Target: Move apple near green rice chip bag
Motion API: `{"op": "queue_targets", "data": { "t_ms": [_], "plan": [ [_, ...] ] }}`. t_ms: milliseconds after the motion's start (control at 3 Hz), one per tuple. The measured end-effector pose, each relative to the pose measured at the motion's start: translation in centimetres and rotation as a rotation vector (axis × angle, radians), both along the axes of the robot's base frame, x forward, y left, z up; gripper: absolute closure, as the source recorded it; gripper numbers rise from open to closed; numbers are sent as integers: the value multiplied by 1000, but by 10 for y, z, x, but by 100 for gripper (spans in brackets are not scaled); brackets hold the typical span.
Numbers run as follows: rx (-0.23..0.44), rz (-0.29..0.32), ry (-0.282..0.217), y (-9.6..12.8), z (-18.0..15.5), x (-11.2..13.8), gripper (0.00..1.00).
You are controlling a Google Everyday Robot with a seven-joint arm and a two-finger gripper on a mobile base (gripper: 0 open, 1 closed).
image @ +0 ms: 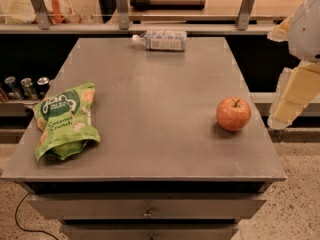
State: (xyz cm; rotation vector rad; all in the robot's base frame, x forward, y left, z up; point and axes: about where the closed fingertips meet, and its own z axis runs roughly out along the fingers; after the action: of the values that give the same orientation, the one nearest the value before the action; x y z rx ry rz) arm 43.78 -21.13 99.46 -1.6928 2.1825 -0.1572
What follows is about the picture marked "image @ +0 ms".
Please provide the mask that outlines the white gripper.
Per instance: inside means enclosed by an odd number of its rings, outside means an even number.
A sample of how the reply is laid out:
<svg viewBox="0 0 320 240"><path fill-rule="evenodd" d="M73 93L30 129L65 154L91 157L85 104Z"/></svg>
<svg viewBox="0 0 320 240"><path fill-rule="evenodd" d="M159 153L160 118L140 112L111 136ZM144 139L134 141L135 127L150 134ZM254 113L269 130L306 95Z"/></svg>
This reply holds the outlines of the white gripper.
<svg viewBox="0 0 320 240"><path fill-rule="evenodd" d="M267 38L288 40L289 53L303 62L284 68L279 76L267 124L275 130L290 126L320 94L320 0L304 0L295 12L274 27Z"/></svg>

